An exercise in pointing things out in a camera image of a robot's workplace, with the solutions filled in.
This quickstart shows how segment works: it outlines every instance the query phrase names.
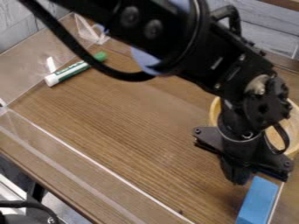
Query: wooden table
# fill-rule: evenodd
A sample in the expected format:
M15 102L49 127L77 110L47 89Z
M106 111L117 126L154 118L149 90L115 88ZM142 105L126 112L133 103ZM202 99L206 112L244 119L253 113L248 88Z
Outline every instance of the wooden table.
M137 70L124 45L98 50L110 66ZM277 72L299 103L297 74ZM232 185L216 156L192 145L212 98L176 77L126 83L89 69L53 88L41 82L9 105L1 152L93 223L233 223L248 185ZM274 223L299 201L288 188Z

